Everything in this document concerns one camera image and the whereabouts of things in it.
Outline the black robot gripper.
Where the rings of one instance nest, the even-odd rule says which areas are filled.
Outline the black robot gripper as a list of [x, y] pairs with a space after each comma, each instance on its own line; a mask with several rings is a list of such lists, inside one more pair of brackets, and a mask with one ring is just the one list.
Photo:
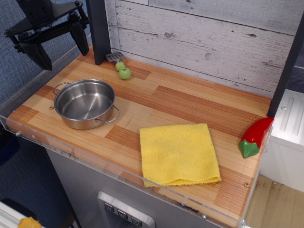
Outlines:
[[85, 29], [89, 23], [82, 6], [75, 0], [53, 3], [50, 0], [18, 0], [25, 18], [5, 30], [4, 36], [14, 44], [22, 43], [24, 54], [43, 70], [52, 70], [52, 62], [41, 43], [70, 33], [83, 56], [89, 52]]

